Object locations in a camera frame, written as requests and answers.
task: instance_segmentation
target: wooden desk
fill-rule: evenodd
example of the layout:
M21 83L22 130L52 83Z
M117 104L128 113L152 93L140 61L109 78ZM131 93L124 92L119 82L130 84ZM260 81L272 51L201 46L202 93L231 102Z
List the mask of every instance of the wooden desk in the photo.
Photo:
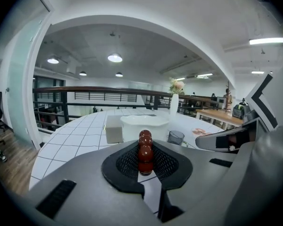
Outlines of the wooden desk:
M214 120L222 121L225 123L225 129L228 124L239 127L243 124L243 121L237 117L233 117L230 113L225 113L225 111L221 110L196 110L197 115L196 119L200 119L200 116L207 116L211 118L211 124Z

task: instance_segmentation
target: white bowl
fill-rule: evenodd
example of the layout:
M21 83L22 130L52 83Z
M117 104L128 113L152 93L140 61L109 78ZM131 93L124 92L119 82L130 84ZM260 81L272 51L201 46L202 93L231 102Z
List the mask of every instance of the white bowl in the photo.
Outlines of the white bowl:
M152 139L165 140L169 120L161 116L129 115L122 116L122 133L124 142L138 140L142 130L149 130Z

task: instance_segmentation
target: white vase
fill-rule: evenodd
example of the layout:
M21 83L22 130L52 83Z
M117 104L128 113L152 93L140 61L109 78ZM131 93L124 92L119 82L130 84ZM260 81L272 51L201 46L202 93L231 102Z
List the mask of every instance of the white vase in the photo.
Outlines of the white vase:
M178 109L178 103L179 103L178 94L173 94L171 105L170 105L170 121L172 121L176 116L177 109Z

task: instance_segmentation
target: railing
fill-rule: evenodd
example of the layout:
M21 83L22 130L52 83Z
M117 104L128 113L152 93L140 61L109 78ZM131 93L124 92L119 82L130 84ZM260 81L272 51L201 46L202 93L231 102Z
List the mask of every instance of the railing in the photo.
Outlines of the railing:
M74 92L75 100L88 100L90 103L73 103L67 101L67 93ZM40 111L39 108L36 108L34 113L36 115L44 116L55 116L56 118L63 117L65 123L69 122L69 118L79 118L77 115L68 114L69 105L78 105L78 106L112 106L117 107L146 107L147 109L157 110L158 108L170 108L171 97L172 95L166 92L153 91L153 90L144 90L144 89L127 89L127 88L109 88L109 87L87 87L87 86L68 86L68 87L48 87L48 88L36 88L33 89L33 93L37 94L35 98L46 98L53 99L53 102L47 101L34 101L33 103L41 105L50 105L50 108L61 108L60 113L50 113L48 111ZM56 95L59 95L61 102L56 102ZM130 104L130 102L137 101L137 95L146 96L149 98L144 101L144 105ZM96 103L95 100L102 101L111 101L111 104ZM112 103L112 101L128 102L125 104ZM218 109L218 102L207 100L203 98L198 98L194 96L183 96L179 95L179 107L178 112L183 114L190 115L191 112L194 112L196 109ZM61 127L62 125L57 123L49 123L46 121L41 121L36 118L36 122L43 124L45 126L51 127Z

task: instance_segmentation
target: red ball stack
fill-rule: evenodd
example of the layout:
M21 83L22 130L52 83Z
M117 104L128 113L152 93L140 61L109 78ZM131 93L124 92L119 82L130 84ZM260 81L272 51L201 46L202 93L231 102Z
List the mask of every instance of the red ball stack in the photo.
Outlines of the red ball stack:
M142 175L149 175L153 171L153 158L152 151L153 140L151 132L142 130L138 140L138 170Z

